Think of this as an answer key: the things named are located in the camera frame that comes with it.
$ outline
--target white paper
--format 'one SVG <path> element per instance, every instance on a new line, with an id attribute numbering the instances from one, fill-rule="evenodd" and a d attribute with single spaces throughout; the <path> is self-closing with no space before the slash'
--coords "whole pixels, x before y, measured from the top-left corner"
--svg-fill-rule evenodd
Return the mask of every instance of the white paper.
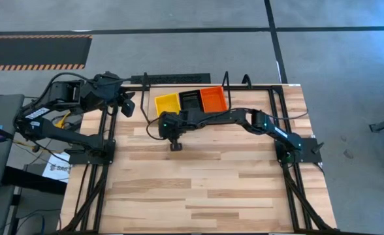
<path id="1" fill-rule="evenodd" d="M 70 156 L 67 153 L 55 153 L 58 157 L 68 161 Z M 42 173 L 42 176 L 53 179 L 53 180 L 61 180 L 65 183 L 69 182 L 69 175 L 71 166 L 69 163 L 54 157 L 54 155 L 50 156 L 50 160 L 48 160 L 46 168 Z"/>

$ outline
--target black bin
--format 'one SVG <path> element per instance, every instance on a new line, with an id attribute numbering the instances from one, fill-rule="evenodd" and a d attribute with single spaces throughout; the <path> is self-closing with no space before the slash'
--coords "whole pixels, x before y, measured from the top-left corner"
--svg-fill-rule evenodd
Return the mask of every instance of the black bin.
<path id="1" fill-rule="evenodd" d="M 182 110 L 199 108 L 203 111 L 202 98 L 200 97 L 199 90 L 185 91 L 179 93 L 180 108 Z"/>

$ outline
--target orange bin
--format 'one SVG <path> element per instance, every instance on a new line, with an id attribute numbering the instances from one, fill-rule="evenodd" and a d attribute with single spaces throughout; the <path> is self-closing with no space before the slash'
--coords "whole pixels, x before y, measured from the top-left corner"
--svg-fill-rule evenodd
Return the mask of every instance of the orange bin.
<path id="1" fill-rule="evenodd" d="M 204 112 L 222 112 L 227 110 L 223 87 L 210 87 L 200 90 Z"/>

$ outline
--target hazard stripe tape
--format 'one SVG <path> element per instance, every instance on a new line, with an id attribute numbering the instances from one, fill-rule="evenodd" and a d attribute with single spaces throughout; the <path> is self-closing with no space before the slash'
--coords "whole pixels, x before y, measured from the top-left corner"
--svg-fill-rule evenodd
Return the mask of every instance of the hazard stripe tape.
<path id="1" fill-rule="evenodd" d="M 73 70 L 83 69 L 85 65 L 0 65 L 0 71 L 47 71 L 47 70 Z"/>
<path id="2" fill-rule="evenodd" d="M 14 36 L 0 36 L 0 39 L 59 39 L 59 38 L 89 38 L 92 35 L 14 35 Z"/>

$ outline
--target label sticker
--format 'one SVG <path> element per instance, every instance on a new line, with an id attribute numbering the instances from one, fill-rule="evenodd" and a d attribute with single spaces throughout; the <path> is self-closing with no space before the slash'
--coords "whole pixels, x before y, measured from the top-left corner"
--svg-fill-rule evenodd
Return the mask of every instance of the label sticker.
<path id="1" fill-rule="evenodd" d="M 283 137 L 288 138 L 288 135 L 285 134 L 281 129 L 275 127 L 275 131 L 279 134 L 281 134 Z"/>
<path id="2" fill-rule="evenodd" d="M 40 123 L 38 121 L 32 121 L 30 122 L 29 124 L 33 125 L 33 126 L 37 126 L 39 127 L 40 126 Z"/>
<path id="3" fill-rule="evenodd" d="M 37 117 L 47 113 L 48 111 L 50 111 L 48 108 L 40 108 L 39 110 L 33 112 L 32 114 L 26 115 L 25 118 L 27 118 L 27 119 L 34 119 L 34 118 L 37 118 Z"/>

